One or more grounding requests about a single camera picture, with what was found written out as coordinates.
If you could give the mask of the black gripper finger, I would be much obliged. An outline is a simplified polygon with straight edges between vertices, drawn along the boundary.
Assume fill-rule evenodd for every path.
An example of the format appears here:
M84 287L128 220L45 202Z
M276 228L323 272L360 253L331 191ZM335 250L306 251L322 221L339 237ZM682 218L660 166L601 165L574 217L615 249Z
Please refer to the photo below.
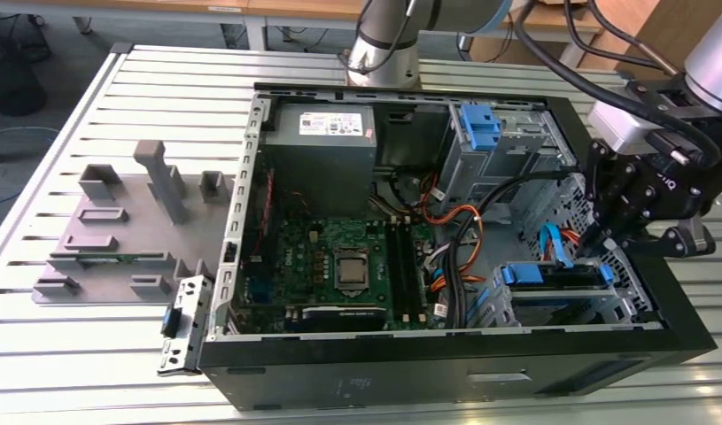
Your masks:
M626 252L646 257L690 258L713 254L717 250L701 217L678 220L660 235L646 227L609 237Z
M643 161L634 155L617 154L601 139L593 140L583 179L593 223L582 233L579 249L585 257L593 257L610 251L607 240L622 244L643 234L642 212L653 196L645 194L650 186Z

